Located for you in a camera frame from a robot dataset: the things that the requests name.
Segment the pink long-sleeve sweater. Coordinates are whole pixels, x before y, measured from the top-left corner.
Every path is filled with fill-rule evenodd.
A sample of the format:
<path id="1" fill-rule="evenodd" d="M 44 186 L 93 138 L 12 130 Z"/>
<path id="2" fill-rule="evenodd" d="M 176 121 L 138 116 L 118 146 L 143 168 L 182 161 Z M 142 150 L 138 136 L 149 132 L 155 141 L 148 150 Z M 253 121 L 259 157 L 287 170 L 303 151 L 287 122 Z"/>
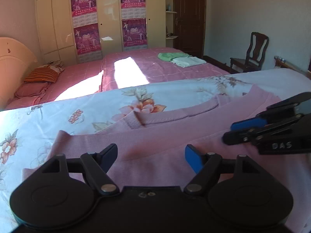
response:
<path id="1" fill-rule="evenodd" d="M 294 232 L 310 232 L 310 157 L 261 156 L 251 144 L 225 145 L 221 138 L 232 123 L 251 118 L 279 98 L 257 86 L 242 97 L 218 95 L 205 103 L 160 113 L 128 112 L 107 129 L 93 135 L 59 131 L 50 156 L 78 158 L 100 152 L 110 144 L 118 158 L 108 176 L 124 186 L 185 186 L 195 173 L 186 162 L 186 145 L 226 159 L 248 155 L 279 180 L 293 195 L 294 207 L 286 225 Z"/>

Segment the dark wooden chair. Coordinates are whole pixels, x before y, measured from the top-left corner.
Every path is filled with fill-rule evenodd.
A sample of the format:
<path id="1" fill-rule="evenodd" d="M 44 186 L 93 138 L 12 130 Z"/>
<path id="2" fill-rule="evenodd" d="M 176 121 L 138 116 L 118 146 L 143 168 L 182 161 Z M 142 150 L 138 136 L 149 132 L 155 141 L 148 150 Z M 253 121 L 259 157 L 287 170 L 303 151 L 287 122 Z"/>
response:
<path id="1" fill-rule="evenodd" d="M 252 32 L 245 59 L 231 57 L 230 72 L 233 72 L 233 67 L 240 68 L 243 73 L 261 70 L 265 61 L 268 44 L 268 36 L 259 32 Z"/>

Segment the white floral bed sheet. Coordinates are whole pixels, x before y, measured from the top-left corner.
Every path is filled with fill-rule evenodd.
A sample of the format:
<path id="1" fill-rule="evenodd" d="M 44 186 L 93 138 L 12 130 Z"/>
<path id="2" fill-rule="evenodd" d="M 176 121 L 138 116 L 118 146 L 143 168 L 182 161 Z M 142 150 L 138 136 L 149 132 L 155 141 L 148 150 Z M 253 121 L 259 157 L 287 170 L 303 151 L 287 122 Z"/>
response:
<path id="1" fill-rule="evenodd" d="M 97 134 L 128 112 L 160 113 L 189 108 L 214 96 L 242 97 L 252 86 L 280 100 L 310 91 L 310 80 L 288 69 L 186 79 L 110 90 L 1 112 L 1 232 L 17 222 L 10 195 L 30 174 L 49 160 L 59 131 L 70 135 Z"/>

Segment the white folded cloth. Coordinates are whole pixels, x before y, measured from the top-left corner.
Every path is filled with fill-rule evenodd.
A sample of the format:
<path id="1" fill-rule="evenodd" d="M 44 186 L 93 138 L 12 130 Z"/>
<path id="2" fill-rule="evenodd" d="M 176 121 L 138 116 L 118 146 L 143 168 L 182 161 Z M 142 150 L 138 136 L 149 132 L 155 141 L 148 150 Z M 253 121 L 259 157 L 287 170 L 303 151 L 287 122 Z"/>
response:
<path id="1" fill-rule="evenodd" d="M 192 56 L 174 58 L 171 62 L 182 68 L 203 65 L 207 63 L 203 59 L 199 59 L 198 57 L 192 57 Z"/>

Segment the pink checked bed cover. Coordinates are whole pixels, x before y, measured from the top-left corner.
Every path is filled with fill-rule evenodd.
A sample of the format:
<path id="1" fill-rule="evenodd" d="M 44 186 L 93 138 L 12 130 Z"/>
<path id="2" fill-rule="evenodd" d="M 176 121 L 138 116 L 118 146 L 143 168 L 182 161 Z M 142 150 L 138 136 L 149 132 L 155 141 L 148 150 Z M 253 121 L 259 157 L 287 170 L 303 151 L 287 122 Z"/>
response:
<path id="1" fill-rule="evenodd" d="M 225 70 L 208 62 L 182 68 L 158 59 L 159 53 L 177 52 L 182 51 L 168 47 L 132 50 L 112 53 L 98 61 L 63 67 L 64 71 L 58 80 L 50 83 L 44 94 L 23 98 L 14 96 L 7 101 L 5 110 L 151 83 L 227 74 Z"/>

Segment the pink pillow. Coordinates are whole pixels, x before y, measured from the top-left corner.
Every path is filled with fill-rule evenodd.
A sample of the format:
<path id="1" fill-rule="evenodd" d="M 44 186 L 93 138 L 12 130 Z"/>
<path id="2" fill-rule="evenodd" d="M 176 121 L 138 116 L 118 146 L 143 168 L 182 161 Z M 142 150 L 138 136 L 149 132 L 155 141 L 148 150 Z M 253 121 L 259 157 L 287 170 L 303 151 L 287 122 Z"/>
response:
<path id="1" fill-rule="evenodd" d="M 14 93 L 17 98 L 39 96 L 46 92 L 51 84 L 49 82 L 23 83 Z"/>

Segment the orange striped pillow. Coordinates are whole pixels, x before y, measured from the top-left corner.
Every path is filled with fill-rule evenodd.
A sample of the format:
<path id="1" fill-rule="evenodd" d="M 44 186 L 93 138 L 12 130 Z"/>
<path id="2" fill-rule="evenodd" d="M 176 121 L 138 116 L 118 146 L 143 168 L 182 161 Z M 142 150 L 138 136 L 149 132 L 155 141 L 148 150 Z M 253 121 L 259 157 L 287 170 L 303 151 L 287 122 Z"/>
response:
<path id="1" fill-rule="evenodd" d="M 26 83 L 49 82 L 55 83 L 64 68 L 58 66 L 42 66 L 34 69 L 27 77 L 24 78 Z"/>

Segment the green folded cloth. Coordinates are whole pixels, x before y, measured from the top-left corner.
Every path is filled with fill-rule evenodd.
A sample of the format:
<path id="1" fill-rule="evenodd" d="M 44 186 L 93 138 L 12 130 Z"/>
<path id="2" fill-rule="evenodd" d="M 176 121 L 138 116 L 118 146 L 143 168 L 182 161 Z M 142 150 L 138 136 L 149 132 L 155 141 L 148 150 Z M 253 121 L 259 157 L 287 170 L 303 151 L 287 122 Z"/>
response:
<path id="1" fill-rule="evenodd" d="M 164 62 L 171 62 L 176 58 L 184 58 L 184 57 L 190 57 L 189 54 L 183 53 L 183 52 L 177 52 L 177 53 L 159 53 L 158 59 L 164 61 Z"/>

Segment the lower left pink poster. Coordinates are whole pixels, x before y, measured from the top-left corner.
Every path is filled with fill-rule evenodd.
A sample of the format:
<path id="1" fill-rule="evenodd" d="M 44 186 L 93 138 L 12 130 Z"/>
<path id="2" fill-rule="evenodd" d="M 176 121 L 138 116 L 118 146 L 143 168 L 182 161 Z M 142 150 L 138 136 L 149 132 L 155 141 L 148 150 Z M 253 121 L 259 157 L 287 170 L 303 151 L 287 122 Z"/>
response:
<path id="1" fill-rule="evenodd" d="M 102 59 L 98 24 L 89 24 L 74 28 L 76 52 L 79 63 Z"/>

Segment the pink poster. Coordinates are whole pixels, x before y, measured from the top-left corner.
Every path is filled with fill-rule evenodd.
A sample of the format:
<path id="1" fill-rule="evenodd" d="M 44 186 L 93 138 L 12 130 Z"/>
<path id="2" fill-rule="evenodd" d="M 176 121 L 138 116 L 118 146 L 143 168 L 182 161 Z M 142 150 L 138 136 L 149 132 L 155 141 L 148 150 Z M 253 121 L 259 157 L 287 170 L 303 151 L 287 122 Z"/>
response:
<path id="1" fill-rule="evenodd" d="M 121 0 L 121 18 L 146 18 L 146 0 Z"/>
<path id="2" fill-rule="evenodd" d="M 146 18 L 122 21 L 123 50 L 141 50 L 148 47 Z"/>
<path id="3" fill-rule="evenodd" d="M 74 28 L 76 52 L 79 63 L 102 59 L 98 24 L 89 24 Z"/>
<path id="4" fill-rule="evenodd" d="M 71 0 L 73 28 L 98 22 L 96 0 Z"/>

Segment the peach curved headboard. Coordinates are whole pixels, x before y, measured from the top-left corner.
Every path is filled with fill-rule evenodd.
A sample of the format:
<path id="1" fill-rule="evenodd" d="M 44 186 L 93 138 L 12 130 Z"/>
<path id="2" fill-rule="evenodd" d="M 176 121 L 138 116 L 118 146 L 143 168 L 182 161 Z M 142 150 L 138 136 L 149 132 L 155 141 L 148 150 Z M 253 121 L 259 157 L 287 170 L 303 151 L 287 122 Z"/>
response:
<path id="1" fill-rule="evenodd" d="M 38 59 L 23 43 L 1 37 L 1 109 L 22 84 L 24 78 L 38 65 Z"/>

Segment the lower right pink poster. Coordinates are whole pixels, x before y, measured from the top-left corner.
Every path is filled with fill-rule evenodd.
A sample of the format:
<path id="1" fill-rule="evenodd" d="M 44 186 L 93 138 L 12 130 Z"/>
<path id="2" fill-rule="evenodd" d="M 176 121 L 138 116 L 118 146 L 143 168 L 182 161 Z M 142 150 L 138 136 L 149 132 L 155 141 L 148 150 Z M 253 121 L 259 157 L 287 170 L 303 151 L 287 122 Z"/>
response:
<path id="1" fill-rule="evenodd" d="M 122 21 L 123 50 L 141 50 L 148 47 L 146 18 Z"/>

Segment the dark brown door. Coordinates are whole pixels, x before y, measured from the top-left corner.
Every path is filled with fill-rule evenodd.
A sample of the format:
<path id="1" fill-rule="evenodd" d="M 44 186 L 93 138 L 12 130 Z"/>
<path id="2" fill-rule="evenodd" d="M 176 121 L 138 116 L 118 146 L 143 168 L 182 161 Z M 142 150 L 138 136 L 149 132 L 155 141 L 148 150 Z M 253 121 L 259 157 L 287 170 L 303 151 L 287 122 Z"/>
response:
<path id="1" fill-rule="evenodd" d="M 174 48 L 201 58 L 204 52 L 206 0 L 173 0 Z"/>

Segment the cream wardrobe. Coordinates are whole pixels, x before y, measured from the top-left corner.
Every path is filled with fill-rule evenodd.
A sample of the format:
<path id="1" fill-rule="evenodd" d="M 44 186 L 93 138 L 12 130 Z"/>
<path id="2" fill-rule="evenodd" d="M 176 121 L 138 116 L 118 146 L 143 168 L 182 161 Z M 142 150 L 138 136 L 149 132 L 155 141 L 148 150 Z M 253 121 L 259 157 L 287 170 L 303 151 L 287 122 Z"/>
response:
<path id="1" fill-rule="evenodd" d="M 172 0 L 146 0 L 147 48 L 165 47 Z M 71 0 L 35 0 L 39 43 L 46 62 L 79 64 Z M 102 57 L 122 52 L 121 0 L 96 0 Z"/>

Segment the upper left pink poster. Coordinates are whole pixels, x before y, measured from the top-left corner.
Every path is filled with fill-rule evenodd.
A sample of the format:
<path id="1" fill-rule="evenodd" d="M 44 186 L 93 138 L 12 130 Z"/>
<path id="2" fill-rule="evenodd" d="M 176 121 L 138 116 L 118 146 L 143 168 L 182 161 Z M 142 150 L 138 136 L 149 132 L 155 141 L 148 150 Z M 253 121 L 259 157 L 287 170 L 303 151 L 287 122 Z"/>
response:
<path id="1" fill-rule="evenodd" d="M 71 0 L 73 28 L 98 22 L 96 0 Z"/>

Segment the upper right pink poster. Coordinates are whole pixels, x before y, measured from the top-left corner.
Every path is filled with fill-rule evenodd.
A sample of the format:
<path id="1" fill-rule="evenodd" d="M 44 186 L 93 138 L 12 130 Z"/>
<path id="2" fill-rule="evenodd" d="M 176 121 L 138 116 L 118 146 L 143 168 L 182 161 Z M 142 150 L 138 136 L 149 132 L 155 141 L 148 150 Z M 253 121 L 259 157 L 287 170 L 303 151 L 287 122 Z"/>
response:
<path id="1" fill-rule="evenodd" d="M 121 0 L 121 18 L 146 18 L 146 0 Z"/>

